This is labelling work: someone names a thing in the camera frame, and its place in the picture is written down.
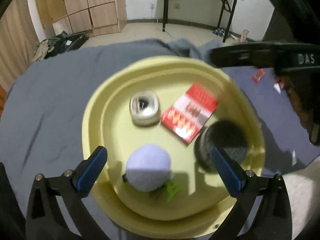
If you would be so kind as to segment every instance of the red and white box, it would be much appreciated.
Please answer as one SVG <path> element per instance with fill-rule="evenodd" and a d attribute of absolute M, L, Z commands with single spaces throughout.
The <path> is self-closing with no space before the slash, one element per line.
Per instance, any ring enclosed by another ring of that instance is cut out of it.
<path fill-rule="evenodd" d="M 193 84 L 162 114 L 161 124 L 189 145 L 217 106 L 218 101 L 212 94 Z"/>

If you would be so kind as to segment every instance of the yellow tray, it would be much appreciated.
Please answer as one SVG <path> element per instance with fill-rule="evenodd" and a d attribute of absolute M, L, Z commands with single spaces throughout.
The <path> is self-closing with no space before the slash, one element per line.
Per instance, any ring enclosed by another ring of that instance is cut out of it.
<path fill-rule="evenodd" d="M 85 159 L 98 145 L 108 150 L 107 165 L 92 192 L 113 221 L 134 233 L 156 238 L 190 238 L 211 233 L 215 230 L 213 225 L 220 224 L 235 203 L 218 174 L 206 174 L 197 166 L 194 141 L 186 147 L 161 125 L 139 128 L 131 122 L 129 100 L 134 93 L 155 91 L 163 112 L 194 82 L 219 100 L 208 124 L 221 119 L 239 124 L 249 143 L 242 167 L 261 174 L 265 149 L 258 120 L 227 75 L 190 58 L 153 57 L 136 62 L 95 91 L 86 107 L 82 129 Z M 152 198 L 122 181 L 130 154 L 145 143 L 159 145 L 171 157 L 174 180 L 182 191 L 170 204 L 166 203 L 166 193 Z"/>

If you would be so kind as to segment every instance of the gray bedsheet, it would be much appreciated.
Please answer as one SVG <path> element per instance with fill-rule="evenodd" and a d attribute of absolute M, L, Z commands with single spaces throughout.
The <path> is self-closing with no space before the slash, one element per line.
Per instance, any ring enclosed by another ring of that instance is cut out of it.
<path fill-rule="evenodd" d="M 196 48 L 186 40 L 169 44 L 143 40 L 79 49 L 34 63 L 9 91 L 0 120 L 0 161 L 6 167 L 22 213 L 26 214 L 36 174 L 58 176 L 82 161 L 82 116 L 90 96 L 103 81 L 151 56 L 193 57 L 210 64 L 208 52 L 218 46 L 214 41 Z M 266 71 L 259 84 L 251 80 L 256 72 L 252 67 L 223 71 L 242 88 L 260 117 L 267 147 L 265 175 L 303 168 L 319 155 L 286 95 L 279 95 L 273 88 L 272 70 Z M 298 160 L 294 166 L 293 150 Z M 83 202 L 112 240 L 142 238 L 113 223 L 91 195 Z M 63 204 L 61 209 L 70 229 L 77 232 Z"/>

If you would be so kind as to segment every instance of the tile floor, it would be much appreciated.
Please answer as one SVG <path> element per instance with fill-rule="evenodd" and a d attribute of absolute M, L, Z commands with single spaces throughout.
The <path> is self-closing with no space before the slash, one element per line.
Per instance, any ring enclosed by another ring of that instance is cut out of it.
<path fill-rule="evenodd" d="M 177 24 L 167 24 L 166 32 L 163 32 L 161 23 L 129 23 L 121 33 L 92 37 L 86 41 L 82 48 L 97 47 L 100 45 L 136 41 L 148 38 L 158 38 L 164 42 L 185 38 L 194 43 L 196 46 L 204 45 L 212 40 L 218 40 L 222 42 L 222 38 L 213 34 L 211 30 Z M 230 46 L 234 43 L 236 42 L 233 39 L 228 38 L 223 45 Z"/>

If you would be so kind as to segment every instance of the purple ball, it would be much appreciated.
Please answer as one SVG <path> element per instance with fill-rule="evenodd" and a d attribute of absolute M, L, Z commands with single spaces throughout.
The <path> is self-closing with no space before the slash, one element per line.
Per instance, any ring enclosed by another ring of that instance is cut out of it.
<path fill-rule="evenodd" d="M 128 182 L 136 190 L 149 192 L 170 179 L 170 166 L 170 156 L 164 149 L 145 144 L 130 155 L 125 173 Z"/>

